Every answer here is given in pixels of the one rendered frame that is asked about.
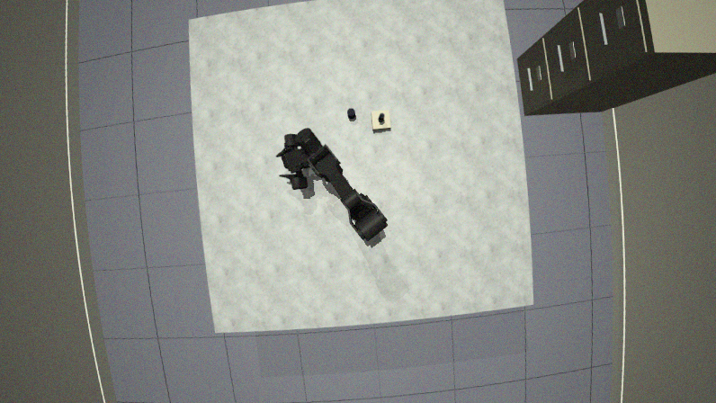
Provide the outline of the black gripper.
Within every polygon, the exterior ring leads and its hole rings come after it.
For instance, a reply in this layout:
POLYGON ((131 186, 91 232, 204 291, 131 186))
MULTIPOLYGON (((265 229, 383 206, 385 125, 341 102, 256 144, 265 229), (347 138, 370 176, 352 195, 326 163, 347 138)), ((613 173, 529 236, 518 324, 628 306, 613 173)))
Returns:
MULTIPOLYGON (((285 141, 284 149, 275 157, 281 157, 285 153, 292 152, 292 151, 298 149, 298 147, 300 147, 300 145, 295 140, 296 136, 297 136, 297 134, 284 135, 284 141, 285 141)), ((303 156, 304 156, 304 158, 308 157, 308 154, 306 153, 306 151, 303 152, 303 156)), ((307 177, 303 176, 301 169, 308 168, 308 167, 309 167, 309 162, 307 160, 307 163, 305 163, 304 166, 301 166, 299 172, 296 172, 296 174, 279 175, 279 176, 286 177, 286 178, 290 179, 293 190, 305 189, 308 187, 307 177)))

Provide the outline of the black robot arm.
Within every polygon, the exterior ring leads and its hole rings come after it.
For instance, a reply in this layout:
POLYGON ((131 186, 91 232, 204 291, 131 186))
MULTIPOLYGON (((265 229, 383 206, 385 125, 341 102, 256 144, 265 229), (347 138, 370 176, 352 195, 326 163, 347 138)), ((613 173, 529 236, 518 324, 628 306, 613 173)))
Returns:
POLYGON ((351 226, 362 240, 369 241, 388 226, 388 220, 376 204, 372 203, 367 195, 359 194, 345 180, 340 161, 327 144, 322 146, 310 128, 301 130, 295 140, 302 149, 282 155, 284 167, 291 173, 296 173, 308 160, 313 172, 334 186, 341 197, 341 203, 348 210, 351 226), (308 154, 307 158, 303 156, 304 151, 308 154), (356 220, 355 225, 352 218, 356 220))

